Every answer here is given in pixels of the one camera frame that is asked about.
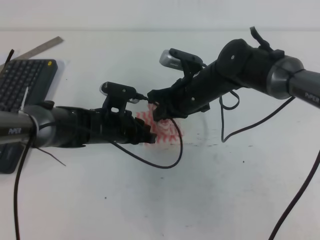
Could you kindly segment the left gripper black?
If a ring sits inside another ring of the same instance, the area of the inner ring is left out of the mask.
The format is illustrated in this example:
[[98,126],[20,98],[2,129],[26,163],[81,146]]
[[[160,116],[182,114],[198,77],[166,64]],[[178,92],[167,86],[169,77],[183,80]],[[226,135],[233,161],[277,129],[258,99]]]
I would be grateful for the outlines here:
[[101,108],[86,109],[85,127],[90,130],[86,134],[86,144],[102,144],[108,141],[117,144],[140,143],[155,144],[157,134],[151,132],[151,126],[144,120],[133,117],[130,111],[125,111],[124,115],[107,112]]

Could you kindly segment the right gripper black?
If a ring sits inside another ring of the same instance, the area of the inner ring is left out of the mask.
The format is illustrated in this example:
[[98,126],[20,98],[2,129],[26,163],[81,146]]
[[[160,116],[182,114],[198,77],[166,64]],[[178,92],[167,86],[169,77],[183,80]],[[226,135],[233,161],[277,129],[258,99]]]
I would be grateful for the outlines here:
[[210,104],[198,106],[190,113],[183,110],[179,105],[183,103],[186,95],[186,85],[188,80],[179,78],[171,87],[163,89],[153,89],[147,93],[148,102],[155,105],[153,110],[153,120],[159,122],[170,119],[185,119],[189,115],[210,110]]

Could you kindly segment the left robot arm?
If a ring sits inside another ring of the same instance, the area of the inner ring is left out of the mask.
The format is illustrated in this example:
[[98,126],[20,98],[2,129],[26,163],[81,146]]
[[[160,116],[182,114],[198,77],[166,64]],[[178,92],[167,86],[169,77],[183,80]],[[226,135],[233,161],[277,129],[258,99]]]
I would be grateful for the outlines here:
[[154,144],[151,127],[128,110],[28,105],[20,112],[0,113],[1,144],[32,142],[36,148],[81,148],[87,144]]

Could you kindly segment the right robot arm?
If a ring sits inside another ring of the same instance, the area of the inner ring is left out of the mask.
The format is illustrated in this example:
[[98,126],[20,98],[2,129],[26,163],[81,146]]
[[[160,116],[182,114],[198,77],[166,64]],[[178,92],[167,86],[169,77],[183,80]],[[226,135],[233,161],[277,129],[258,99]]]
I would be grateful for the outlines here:
[[152,90],[148,101],[155,105],[153,119],[185,119],[206,112],[210,103],[240,88],[249,88],[278,100],[295,97],[315,107],[320,105],[320,75],[304,68],[302,62],[272,49],[254,27],[250,28],[258,47],[243,39],[228,42],[217,59],[205,65],[193,54],[171,48],[160,63],[183,72],[168,88]]

